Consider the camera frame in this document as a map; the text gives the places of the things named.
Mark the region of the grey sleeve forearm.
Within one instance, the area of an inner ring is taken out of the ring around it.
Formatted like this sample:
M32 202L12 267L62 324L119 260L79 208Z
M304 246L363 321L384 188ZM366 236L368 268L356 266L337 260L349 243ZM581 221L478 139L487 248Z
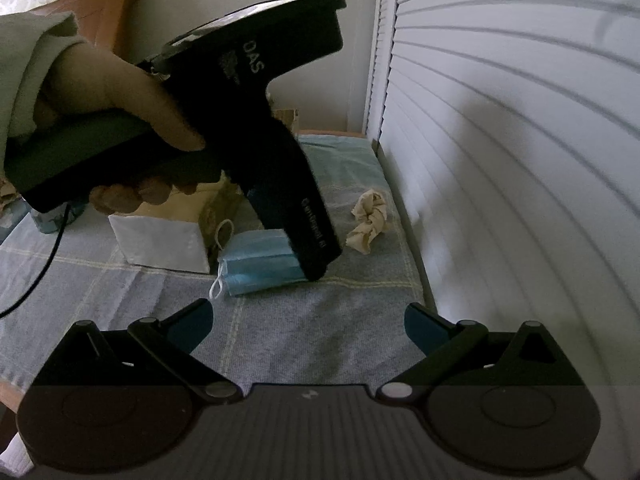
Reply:
M1 17L1 177L6 144L35 130L34 111L43 81L55 60L81 44L75 15L23 12Z

